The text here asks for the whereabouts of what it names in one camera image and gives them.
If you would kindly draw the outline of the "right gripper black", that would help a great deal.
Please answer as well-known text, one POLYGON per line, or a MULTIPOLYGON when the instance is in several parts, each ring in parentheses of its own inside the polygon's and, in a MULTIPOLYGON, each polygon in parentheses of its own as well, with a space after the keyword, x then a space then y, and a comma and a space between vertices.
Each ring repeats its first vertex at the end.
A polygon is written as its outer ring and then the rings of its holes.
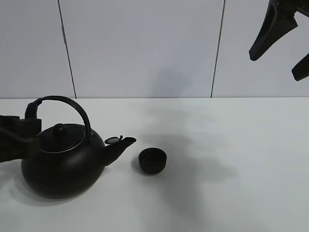
MULTIPOLYGON (((258 60, 276 41, 295 29, 298 24, 295 13, 309 16, 309 0, 270 0, 261 29, 249 50, 252 61, 258 60)), ((296 81, 309 76, 309 54, 303 57, 293 68, 296 81)))

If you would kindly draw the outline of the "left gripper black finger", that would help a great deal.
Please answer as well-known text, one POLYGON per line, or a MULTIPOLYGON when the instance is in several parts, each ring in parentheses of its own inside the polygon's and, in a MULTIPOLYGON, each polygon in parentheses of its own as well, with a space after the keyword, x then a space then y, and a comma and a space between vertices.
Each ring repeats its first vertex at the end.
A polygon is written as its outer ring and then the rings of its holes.
POLYGON ((0 161, 31 159, 40 153, 40 119, 0 117, 0 161))

